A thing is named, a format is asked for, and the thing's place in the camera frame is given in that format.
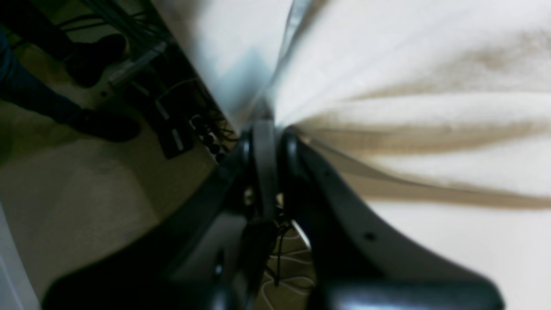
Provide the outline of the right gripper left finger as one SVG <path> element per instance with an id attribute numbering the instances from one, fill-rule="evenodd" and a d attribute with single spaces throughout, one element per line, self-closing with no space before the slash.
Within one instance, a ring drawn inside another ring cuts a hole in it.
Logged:
<path id="1" fill-rule="evenodd" d="M 274 136 L 250 129 L 197 191 L 124 249 L 56 280 L 44 310 L 252 310 L 276 239 Z"/>

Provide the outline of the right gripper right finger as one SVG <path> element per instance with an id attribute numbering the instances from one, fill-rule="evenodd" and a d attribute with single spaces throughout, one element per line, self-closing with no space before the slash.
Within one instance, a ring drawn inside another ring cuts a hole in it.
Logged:
<path id="1" fill-rule="evenodd" d="M 281 139 L 285 207 L 310 242 L 309 310 L 503 310 L 493 282 L 422 247 L 364 203 L 317 151 Z"/>

